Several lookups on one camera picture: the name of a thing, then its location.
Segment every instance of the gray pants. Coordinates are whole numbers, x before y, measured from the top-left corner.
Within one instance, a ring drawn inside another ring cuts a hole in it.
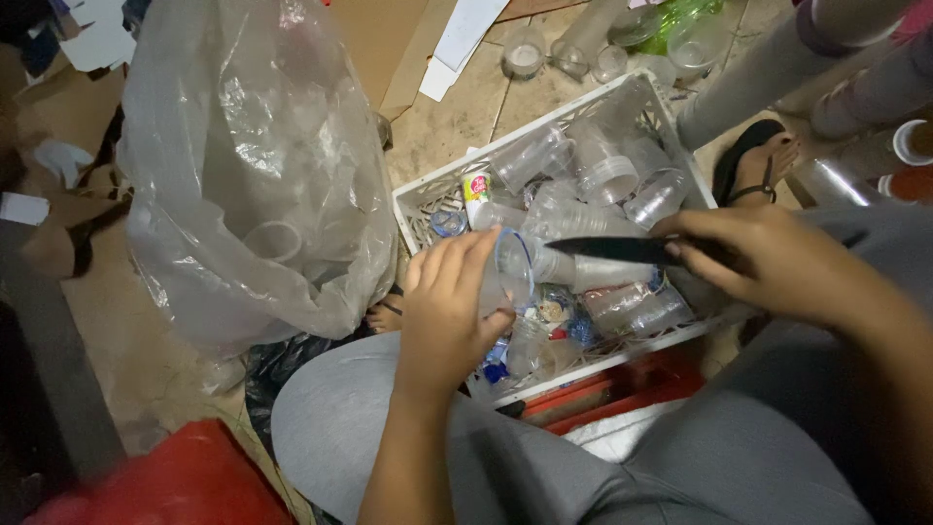
[[[821,211],[833,234],[933,311],[933,213]],[[385,424],[398,333],[303,366],[272,411],[285,477],[351,523]],[[622,465],[457,394],[447,463],[460,523],[871,523],[891,518],[884,461],[862,438],[859,354],[832,334],[769,324]]]

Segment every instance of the crate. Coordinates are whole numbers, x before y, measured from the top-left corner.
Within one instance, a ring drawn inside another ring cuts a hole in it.
[[[643,78],[653,88],[648,106],[638,117],[638,124],[647,131],[653,131],[676,167],[689,174],[688,181],[691,191],[683,206],[694,209],[716,207],[716,201],[703,180],[696,160],[693,155],[684,149],[677,138],[674,119],[667,105],[658,95],[659,90],[663,88],[658,86],[650,72],[639,69],[616,78],[612,82],[579,97],[577,100],[555,109],[544,117],[503,136],[488,146],[468,153],[462,159],[449,163],[392,192],[393,208],[398,227],[411,254],[413,255],[422,249],[430,247],[439,239],[430,224],[430,215],[433,212],[441,209],[456,211],[464,208],[460,180],[465,168],[469,168],[471,172],[488,171],[488,155],[503,148],[520,136],[550,121],[556,121],[563,129],[566,129],[574,119],[591,115],[629,76]],[[495,406],[502,406],[605,370],[642,353],[667,348],[687,341],[693,337],[708,333],[719,325],[737,322],[746,315],[747,310],[736,307],[714,318],[694,321],[668,330],[665,333],[657,334],[649,339],[626,338],[624,340],[603,342],[597,347],[587,349],[584,357],[575,363],[568,372],[551,381],[536,383],[533,377],[527,377],[519,385],[507,390],[500,390],[493,385],[489,385],[479,374],[474,374],[467,380],[466,384],[474,398],[484,400]]]

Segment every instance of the person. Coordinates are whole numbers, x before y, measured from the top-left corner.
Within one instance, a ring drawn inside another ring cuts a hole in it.
[[[797,141],[752,146],[735,159],[729,207],[681,211],[650,234],[774,320],[623,464],[457,392],[513,319],[477,316],[493,230],[412,258],[400,332],[288,381],[272,411],[285,477],[347,523],[929,522],[933,213],[791,214],[766,190]]]

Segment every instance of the tiled floor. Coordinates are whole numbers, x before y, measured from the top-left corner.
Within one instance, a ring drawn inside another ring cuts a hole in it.
[[[395,147],[386,154],[393,188],[458,159],[468,146],[484,146],[597,87],[591,79],[578,83],[550,66],[527,81],[509,80],[499,68],[501,42],[508,31],[532,24],[551,42],[584,8],[585,4],[493,26],[443,102],[419,94],[411,109],[393,122]],[[724,17],[735,30],[728,60],[709,78],[689,87],[701,90],[715,81],[723,66],[738,60],[775,18],[789,10],[789,1],[726,0]],[[692,96],[683,90],[671,94],[676,93]],[[675,102],[674,109],[679,104],[683,103]],[[718,153],[742,129],[697,151],[705,174],[712,173]],[[797,206],[786,185],[778,190],[780,204]],[[141,430],[156,427],[172,432],[192,419],[220,417],[286,495],[299,521],[309,522],[307,504],[285,487],[250,428],[243,387],[218,397],[201,392],[204,363],[195,348],[173,335],[133,271],[122,223],[98,234],[93,248],[91,271],[81,279],[64,281],[63,289],[125,445],[137,447],[140,435],[148,435]],[[734,336],[729,333],[710,335],[707,346],[711,349],[704,371],[710,374],[735,353]]]

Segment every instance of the plastic waste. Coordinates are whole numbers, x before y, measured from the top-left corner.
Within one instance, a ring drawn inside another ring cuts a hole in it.
[[[317,0],[163,0],[146,15],[118,145],[136,189],[127,235],[153,299],[208,358],[340,339],[391,285],[382,148],[335,27]]]

